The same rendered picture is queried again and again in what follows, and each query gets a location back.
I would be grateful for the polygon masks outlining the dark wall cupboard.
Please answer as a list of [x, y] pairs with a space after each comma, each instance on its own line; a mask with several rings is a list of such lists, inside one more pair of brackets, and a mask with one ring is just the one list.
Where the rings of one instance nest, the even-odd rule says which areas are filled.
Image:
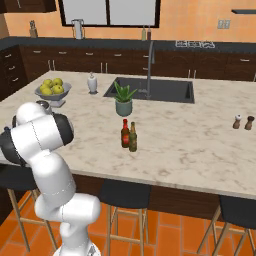
[[0, 14], [48, 13], [55, 10], [55, 0], [0, 0]]

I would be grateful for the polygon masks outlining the window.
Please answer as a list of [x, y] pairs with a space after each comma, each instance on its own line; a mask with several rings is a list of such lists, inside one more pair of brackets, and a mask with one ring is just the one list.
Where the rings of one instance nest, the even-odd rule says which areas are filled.
[[161, 0], [58, 0], [63, 26], [158, 28]]

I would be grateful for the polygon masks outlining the white-topped salt shaker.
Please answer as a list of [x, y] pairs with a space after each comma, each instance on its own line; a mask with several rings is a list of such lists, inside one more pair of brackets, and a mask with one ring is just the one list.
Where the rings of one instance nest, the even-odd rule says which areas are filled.
[[241, 118], [242, 118], [242, 117], [241, 117], [240, 114], [238, 114], [238, 115], [235, 116], [235, 121], [234, 121], [234, 123], [233, 123], [233, 128], [234, 128], [234, 129], [239, 129]]

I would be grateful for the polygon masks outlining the dark sink basin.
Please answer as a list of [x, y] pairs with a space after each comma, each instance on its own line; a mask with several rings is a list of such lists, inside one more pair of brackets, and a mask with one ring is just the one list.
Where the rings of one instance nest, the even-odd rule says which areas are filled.
[[[144, 78], [125, 78], [115, 79], [121, 87], [130, 86], [130, 90], [136, 92], [133, 99], [145, 100], [147, 93], [147, 80]], [[194, 88], [192, 81], [178, 80], [150, 80], [150, 99], [152, 101], [191, 103], [194, 104]]]

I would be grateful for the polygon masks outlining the hob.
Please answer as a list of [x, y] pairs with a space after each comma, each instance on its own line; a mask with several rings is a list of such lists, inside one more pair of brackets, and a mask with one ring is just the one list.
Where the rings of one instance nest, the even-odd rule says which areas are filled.
[[215, 44], [212, 41], [187, 41], [187, 40], [176, 40], [175, 47], [178, 48], [204, 48], [214, 49]]

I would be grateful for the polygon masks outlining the grey tap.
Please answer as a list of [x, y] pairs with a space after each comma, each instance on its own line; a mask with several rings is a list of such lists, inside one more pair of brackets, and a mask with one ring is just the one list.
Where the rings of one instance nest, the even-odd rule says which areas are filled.
[[150, 41], [148, 53], [148, 73], [147, 73], [147, 88], [139, 89], [139, 93], [144, 93], [147, 100], [151, 98], [150, 84], [151, 84], [151, 65], [155, 64], [154, 41]]

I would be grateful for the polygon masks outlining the red-capped brown glass bottle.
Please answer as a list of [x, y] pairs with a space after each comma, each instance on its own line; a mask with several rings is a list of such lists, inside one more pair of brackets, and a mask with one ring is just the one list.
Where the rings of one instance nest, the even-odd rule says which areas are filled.
[[123, 120], [123, 128], [121, 130], [121, 145], [123, 148], [129, 147], [129, 128], [128, 121], [126, 119]]

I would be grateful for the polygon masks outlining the potted green plant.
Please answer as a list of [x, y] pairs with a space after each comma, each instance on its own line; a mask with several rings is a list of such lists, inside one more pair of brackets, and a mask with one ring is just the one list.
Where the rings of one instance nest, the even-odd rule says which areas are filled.
[[117, 91], [115, 96], [116, 113], [121, 117], [127, 117], [132, 113], [132, 97], [136, 90], [131, 91], [130, 86], [120, 86], [114, 82]]

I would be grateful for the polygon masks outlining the dark wooden cupboard run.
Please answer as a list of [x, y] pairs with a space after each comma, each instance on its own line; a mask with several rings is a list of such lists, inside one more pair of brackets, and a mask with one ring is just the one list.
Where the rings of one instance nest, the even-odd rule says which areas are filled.
[[[256, 81], [256, 46], [218, 44], [214, 49], [154, 45], [151, 76]], [[149, 45], [122, 41], [76, 46], [43, 42], [0, 44], [0, 101], [46, 72], [147, 75]]]

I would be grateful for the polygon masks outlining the silver kettle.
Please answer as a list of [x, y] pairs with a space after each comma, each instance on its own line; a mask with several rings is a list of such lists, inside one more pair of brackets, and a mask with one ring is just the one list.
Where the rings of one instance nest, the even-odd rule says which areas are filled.
[[73, 26], [73, 36], [77, 40], [82, 40], [84, 38], [84, 20], [83, 19], [73, 19], [71, 21], [71, 24]]

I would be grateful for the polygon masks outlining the white soap dispenser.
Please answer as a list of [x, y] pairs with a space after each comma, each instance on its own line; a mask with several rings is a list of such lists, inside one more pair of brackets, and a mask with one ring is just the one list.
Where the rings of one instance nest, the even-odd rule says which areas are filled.
[[97, 78], [93, 73], [90, 73], [90, 76], [87, 79], [87, 85], [90, 94], [97, 94]]

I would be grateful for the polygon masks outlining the knife block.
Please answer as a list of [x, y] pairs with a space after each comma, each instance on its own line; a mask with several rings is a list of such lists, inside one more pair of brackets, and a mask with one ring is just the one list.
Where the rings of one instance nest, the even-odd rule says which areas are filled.
[[38, 37], [37, 28], [36, 28], [34, 20], [30, 21], [30, 36], [31, 36], [31, 38], [37, 38]]

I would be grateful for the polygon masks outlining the dark wall shelf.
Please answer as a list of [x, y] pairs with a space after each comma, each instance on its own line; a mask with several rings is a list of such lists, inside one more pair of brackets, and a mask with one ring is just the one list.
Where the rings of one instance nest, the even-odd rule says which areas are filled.
[[256, 15], [256, 9], [232, 9], [231, 12], [239, 15]]

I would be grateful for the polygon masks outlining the green-brown glass bottle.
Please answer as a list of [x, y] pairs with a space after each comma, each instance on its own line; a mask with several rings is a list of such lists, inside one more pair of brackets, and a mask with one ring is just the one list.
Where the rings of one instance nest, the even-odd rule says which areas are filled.
[[135, 122], [131, 122], [131, 129], [129, 134], [129, 151], [137, 151], [137, 134], [135, 129]]

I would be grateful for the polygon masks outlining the grey fruit bowl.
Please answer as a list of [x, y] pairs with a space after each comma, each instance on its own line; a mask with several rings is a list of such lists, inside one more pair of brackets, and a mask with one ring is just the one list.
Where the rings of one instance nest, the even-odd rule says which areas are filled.
[[49, 101], [51, 107], [59, 108], [65, 103], [64, 97], [69, 93], [72, 86], [70, 83], [63, 83], [63, 88], [63, 93], [44, 95], [40, 92], [40, 88], [37, 87], [35, 89], [35, 94], [38, 95], [41, 99]]

